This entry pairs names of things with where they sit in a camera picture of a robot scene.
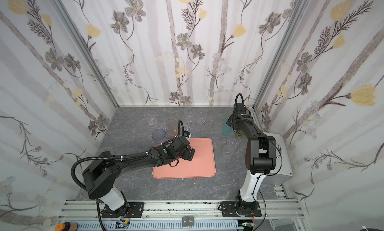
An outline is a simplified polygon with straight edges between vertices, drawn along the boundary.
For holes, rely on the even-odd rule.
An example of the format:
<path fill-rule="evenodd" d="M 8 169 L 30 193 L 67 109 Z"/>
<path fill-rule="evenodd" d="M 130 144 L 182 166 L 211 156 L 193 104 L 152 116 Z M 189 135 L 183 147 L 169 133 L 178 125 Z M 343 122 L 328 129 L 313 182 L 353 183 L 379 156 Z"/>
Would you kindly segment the tall blue plastic cup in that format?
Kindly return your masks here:
<path fill-rule="evenodd" d="M 167 141 L 166 131 L 161 128 L 154 130 L 152 132 L 152 139 L 154 140 L 155 144 L 160 144 Z"/>

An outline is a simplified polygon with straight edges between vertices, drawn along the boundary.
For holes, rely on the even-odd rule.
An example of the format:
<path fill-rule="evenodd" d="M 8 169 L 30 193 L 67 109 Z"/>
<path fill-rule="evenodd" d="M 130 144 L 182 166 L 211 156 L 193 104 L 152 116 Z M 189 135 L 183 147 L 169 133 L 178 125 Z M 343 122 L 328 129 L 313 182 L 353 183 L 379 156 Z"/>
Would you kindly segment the tall teal plastic cup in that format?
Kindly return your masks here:
<path fill-rule="evenodd" d="M 224 120 L 222 123 L 222 134 L 224 136 L 228 136 L 231 134 L 232 131 L 233 129 L 227 124 L 227 121 Z"/>

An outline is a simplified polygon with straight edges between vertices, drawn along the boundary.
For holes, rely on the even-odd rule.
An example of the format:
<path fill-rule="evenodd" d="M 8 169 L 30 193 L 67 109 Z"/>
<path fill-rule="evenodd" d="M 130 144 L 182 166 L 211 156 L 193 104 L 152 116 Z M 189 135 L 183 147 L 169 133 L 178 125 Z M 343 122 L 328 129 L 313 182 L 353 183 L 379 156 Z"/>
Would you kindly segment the pink plastic tray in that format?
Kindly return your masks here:
<path fill-rule="evenodd" d="M 213 142 L 209 138 L 191 138 L 191 148 L 195 149 L 192 161 L 180 159 L 172 164 L 153 168 L 155 179 L 210 178 L 216 174 Z"/>

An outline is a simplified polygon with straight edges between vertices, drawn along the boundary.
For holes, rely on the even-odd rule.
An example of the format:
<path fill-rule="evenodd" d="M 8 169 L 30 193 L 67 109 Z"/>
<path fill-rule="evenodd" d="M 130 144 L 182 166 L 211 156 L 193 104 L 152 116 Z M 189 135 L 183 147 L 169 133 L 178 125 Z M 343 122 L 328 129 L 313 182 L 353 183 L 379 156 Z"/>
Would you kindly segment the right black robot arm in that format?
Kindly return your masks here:
<path fill-rule="evenodd" d="M 227 120 L 234 131 L 242 131 L 247 138 L 245 165 L 248 170 L 245 182 L 235 198 L 235 211 L 239 216 L 257 216 L 257 193 L 263 180 L 271 176 L 276 168 L 276 139 L 263 133 L 255 124 L 252 114 L 240 102 L 234 103 L 234 109 Z"/>

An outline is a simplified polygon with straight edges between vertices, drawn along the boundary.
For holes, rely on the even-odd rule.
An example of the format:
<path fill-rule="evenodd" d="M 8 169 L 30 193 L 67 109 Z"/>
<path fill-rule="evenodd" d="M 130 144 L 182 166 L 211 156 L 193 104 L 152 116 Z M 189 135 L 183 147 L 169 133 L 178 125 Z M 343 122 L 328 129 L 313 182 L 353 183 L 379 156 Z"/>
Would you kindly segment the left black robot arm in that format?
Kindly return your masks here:
<path fill-rule="evenodd" d="M 123 193 L 114 186 L 120 175 L 141 168 L 171 165 L 179 159 L 192 161 L 194 154 L 189 139 L 179 136 L 152 146 L 144 153 L 117 156 L 105 151 L 98 156 L 79 159 L 71 168 L 71 177 L 87 191 L 90 200 L 101 201 L 115 212 L 128 205 Z"/>

